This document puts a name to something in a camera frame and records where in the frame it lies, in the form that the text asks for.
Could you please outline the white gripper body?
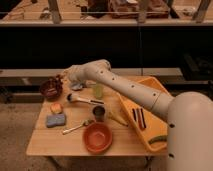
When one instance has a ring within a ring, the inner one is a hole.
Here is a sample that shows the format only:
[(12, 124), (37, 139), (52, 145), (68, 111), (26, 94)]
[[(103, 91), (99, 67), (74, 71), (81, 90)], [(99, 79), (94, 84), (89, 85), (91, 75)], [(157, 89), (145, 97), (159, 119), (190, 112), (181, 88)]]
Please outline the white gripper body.
[(62, 71), (62, 77), (67, 78), (72, 83), (81, 83), (79, 74), (80, 74), (79, 65), (72, 65)]

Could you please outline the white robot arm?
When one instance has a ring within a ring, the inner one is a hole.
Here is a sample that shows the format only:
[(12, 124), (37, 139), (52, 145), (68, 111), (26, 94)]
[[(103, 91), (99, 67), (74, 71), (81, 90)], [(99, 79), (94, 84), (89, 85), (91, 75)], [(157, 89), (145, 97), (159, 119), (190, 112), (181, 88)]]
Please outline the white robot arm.
[(168, 123), (167, 171), (213, 171), (213, 100), (199, 92), (172, 96), (131, 81), (96, 60), (63, 71), (74, 84), (97, 81)]

